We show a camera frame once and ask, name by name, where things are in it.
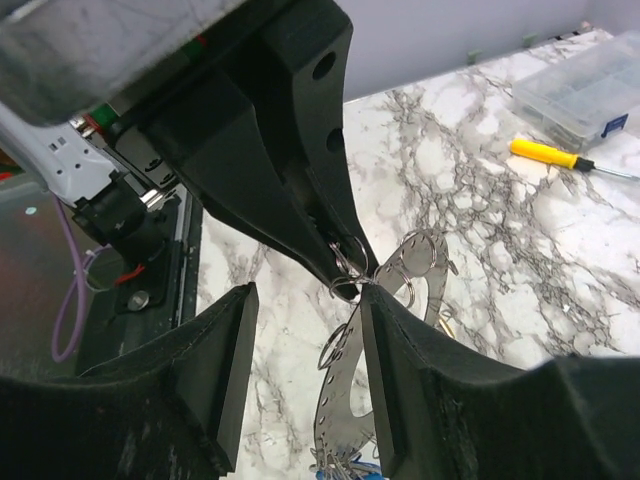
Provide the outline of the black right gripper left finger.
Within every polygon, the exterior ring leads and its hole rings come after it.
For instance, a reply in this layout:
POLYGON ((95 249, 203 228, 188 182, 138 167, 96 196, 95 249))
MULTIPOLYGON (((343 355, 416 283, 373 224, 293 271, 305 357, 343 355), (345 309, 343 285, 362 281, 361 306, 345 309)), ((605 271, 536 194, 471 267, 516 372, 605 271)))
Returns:
POLYGON ((218 479, 239 452, 254 284, 76 377, 1 381, 5 479, 218 479))

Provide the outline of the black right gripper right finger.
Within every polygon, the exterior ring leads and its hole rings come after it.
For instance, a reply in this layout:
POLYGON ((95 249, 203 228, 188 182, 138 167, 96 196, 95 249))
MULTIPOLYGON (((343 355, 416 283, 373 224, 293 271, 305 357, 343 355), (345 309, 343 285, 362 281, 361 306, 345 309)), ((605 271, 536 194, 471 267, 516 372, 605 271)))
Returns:
POLYGON ((639 361, 555 357, 521 370, 362 292, 383 474, 391 479, 635 479, 639 361))

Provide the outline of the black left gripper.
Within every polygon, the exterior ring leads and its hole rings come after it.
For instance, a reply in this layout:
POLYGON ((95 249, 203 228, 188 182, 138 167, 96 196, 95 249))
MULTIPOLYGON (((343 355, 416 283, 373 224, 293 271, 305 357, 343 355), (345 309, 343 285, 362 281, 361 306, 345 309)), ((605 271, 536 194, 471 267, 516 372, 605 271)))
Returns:
POLYGON ((295 260, 336 295, 375 257, 343 136, 353 25, 333 1, 92 1, 84 18, 113 101, 106 125, 165 160, 216 219, 295 260))

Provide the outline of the blue key tag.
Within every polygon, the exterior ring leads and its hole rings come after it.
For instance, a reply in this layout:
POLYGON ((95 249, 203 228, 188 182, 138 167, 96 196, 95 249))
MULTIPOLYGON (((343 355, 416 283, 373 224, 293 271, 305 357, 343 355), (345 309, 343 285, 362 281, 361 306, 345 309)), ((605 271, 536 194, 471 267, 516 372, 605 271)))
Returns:
POLYGON ((324 468, 312 464, 309 470, 317 480, 385 480, 379 465, 354 461, 347 465, 329 465, 324 468))

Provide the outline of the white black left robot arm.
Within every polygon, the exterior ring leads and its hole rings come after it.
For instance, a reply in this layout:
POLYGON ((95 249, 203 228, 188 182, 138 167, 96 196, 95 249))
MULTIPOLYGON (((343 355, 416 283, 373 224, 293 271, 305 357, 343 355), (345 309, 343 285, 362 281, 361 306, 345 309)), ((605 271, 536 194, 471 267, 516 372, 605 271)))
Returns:
POLYGON ((131 173, 350 300, 378 265, 343 138, 352 34, 332 1, 5 1, 1 147, 134 265, 163 240, 131 173))

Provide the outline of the yellow black screwdriver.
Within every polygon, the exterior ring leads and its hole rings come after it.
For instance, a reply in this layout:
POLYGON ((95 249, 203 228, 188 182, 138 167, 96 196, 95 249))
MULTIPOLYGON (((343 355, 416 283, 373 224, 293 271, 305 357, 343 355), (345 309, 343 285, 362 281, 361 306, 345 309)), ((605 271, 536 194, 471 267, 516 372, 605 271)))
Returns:
POLYGON ((568 170, 576 170, 582 173, 599 172, 625 180, 639 181, 639 177, 636 175, 599 167, 594 161, 583 158, 578 154, 568 153, 530 140, 514 139, 510 143, 510 151, 520 157, 568 170))

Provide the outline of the clear plastic parts box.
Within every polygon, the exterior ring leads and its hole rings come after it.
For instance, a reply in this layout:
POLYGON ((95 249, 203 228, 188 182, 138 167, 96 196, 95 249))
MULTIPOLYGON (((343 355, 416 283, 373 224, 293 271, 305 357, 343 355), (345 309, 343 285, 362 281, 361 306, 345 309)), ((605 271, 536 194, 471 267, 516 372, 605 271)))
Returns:
POLYGON ((639 134, 639 32, 627 31, 513 84, 514 111, 574 153, 639 134))

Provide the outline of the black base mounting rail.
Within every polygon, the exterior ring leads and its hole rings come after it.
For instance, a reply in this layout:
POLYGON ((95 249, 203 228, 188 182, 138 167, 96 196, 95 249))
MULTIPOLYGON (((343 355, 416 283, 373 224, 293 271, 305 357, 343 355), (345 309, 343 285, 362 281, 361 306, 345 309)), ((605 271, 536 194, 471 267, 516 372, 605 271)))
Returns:
POLYGON ((129 353, 195 316, 202 207, 180 186, 155 211, 167 242, 162 255, 136 277, 113 281, 133 268, 109 252, 95 263, 107 281, 90 303, 75 372, 129 353))

